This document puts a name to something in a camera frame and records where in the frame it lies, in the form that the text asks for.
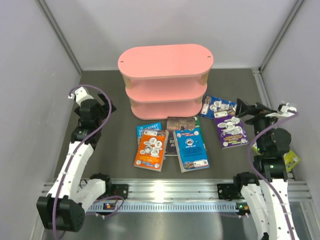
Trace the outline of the orange 78-storey treehouse book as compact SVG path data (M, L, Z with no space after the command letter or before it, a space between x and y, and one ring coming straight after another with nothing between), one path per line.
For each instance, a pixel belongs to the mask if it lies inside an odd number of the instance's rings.
M168 136L167 130L144 129L133 165L137 168L161 172Z

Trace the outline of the dark tale of two cities book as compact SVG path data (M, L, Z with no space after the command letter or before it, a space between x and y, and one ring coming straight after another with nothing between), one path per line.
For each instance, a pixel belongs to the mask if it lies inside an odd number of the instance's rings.
M193 117L168 117L166 122L166 129L169 132L167 146L166 146L166 156L177 156L177 149L174 139L174 131L194 129L196 126L197 118Z

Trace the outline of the yellow 130-storey treehouse book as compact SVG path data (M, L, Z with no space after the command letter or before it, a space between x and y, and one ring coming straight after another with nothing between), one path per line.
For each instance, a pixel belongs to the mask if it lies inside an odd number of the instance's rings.
M199 127L194 129L175 130L173 137L182 173L210 167Z

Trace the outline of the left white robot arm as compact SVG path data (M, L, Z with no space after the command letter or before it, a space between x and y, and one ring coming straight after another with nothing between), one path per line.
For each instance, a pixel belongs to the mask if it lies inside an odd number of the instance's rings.
M69 95L77 103L74 110L78 125L71 134L68 153L52 188L38 198L36 207L45 229L58 232L78 232L89 207L98 199L107 199L113 194L108 175L97 173L79 189L85 167L94 153L101 137L103 125L116 108L103 93L98 93L100 103L84 87Z

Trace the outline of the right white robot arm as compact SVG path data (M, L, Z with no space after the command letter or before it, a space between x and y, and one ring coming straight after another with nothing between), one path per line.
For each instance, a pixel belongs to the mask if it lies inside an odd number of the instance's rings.
M244 198L256 227L259 240L297 240L289 197L285 154L290 151L291 134L280 125L298 117L290 103L271 109L262 103L236 101L235 116L250 116L245 123L253 126L254 139L247 157L253 172L233 178L233 192Z

